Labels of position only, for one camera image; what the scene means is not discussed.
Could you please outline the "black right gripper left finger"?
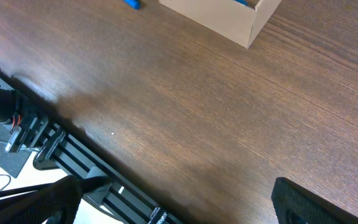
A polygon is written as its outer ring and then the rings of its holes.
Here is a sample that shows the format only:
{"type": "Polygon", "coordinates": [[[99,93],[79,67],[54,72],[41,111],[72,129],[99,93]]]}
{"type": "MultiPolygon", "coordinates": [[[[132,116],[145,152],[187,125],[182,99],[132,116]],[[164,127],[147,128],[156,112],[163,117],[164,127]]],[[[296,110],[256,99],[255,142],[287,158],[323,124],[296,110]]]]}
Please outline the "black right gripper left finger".
{"type": "Polygon", "coordinates": [[[73,223],[82,196],[80,181],[72,175],[0,191],[0,223],[73,223]]]}

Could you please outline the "blue tape dispenser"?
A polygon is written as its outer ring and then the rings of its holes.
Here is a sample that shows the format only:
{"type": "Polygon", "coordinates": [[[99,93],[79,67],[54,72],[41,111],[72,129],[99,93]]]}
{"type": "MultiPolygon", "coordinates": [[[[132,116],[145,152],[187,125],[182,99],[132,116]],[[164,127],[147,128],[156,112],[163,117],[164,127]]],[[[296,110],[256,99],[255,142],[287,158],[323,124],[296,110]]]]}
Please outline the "blue tape dispenser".
{"type": "Polygon", "coordinates": [[[239,2],[245,6],[249,6],[248,2],[246,0],[235,0],[236,2],[239,2]]]}

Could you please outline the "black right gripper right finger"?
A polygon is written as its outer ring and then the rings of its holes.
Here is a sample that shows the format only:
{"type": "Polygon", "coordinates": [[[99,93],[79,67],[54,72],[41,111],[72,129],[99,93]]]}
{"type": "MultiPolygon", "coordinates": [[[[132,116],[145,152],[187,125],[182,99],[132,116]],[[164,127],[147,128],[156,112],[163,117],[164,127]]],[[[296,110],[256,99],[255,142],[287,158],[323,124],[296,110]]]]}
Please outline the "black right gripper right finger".
{"type": "Polygon", "coordinates": [[[271,199],[279,224],[358,223],[358,217],[285,177],[275,179],[271,199]]]}

